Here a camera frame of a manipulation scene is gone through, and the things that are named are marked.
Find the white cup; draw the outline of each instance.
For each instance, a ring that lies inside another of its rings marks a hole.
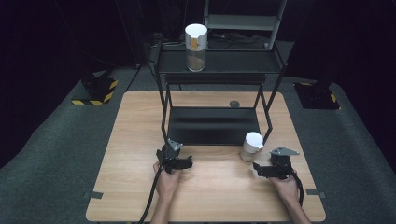
[[[242,161],[254,161],[257,153],[263,148],[262,135],[259,133],[248,133],[244,145],[239,153]]]

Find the tabletop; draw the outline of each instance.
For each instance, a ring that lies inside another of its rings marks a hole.
[[[241,106],[254,102],[257,92],[181,91],[173,92],[179,105],[227,106],[237,100]],[[156,150],[163,146],[161,132],[163,108],[158,92],[126,92],[114,123],[86,218],[89,221],[137,221],[143,215],[155,176],[152,165]],[[266,129],[263,111],[257,111],[261,130]],[[305,189],[315,189],[297,133],[278,93],[270,110],[273,131],[255,162],[270,165],[269,151],[287,147],[299,151],[290,156]],[[180,177],[173,200],[170,221],[286,221],[290,216],[272,183],[257,176],[251,162],[239,157],[242,146],[184,146],[180,158],[192,155],[193,166]],[[146,221],[150,221],[158,199],[154,194]],[[303,209],[312,221],[326,214],[318,195],[304,196]]]

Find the white cylindrical container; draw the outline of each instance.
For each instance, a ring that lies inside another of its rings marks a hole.
[[[202,24],[186,27],[186,60],[192,72],[202,71],[206,66],[207,28]]]
[[[262,140],[262,135],[259,133],[251,132],[247,134],[244,145],[239,153],[242,161],[254,161],[259,150],[263,148]]]

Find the black base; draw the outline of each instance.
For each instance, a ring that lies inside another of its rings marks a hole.
[[[315,94],[314,86],[309,83],[294,83],[294,89],[304,109],[340,109],[340,105],[329,89],[321,94]]]
[[[168,137],[184,145],[243,145],[260,133],[254,108],[173,107]]]

